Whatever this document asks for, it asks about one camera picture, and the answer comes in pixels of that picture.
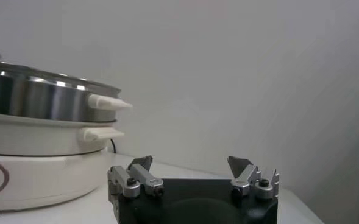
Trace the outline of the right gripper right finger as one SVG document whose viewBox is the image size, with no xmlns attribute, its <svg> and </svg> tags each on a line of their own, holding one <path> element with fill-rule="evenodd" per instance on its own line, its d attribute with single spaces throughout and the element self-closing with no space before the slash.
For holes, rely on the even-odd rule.
<svg viewBox="0 0 359 224">
<path fill-rule="evenodd" d="M 248 159 L 235 156 L 229 156 L 227 162 L 233 174 L 234 198 L 254 195 L 259 200 L 272 200 L 279 196 L 280 175 L 275 169 L 261 171 Z"/>
</svg>

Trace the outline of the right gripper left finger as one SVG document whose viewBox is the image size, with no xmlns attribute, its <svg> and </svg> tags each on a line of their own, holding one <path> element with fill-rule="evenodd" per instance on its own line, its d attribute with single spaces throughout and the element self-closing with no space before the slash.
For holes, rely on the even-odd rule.
<svg viewBox="0 0 359 224">
<path fill-rule="evenodd" d="M 122 195 L 134 199 L 144 192 L 152 197 L 162 197 L 164 184 L 161 178 L 153 176 L 149 170 L 153 158 L 151 155 L 134 159 L 127 168 L 112 166 L 107 172 L 108 200 L 115 201 Z"/>
</svg>

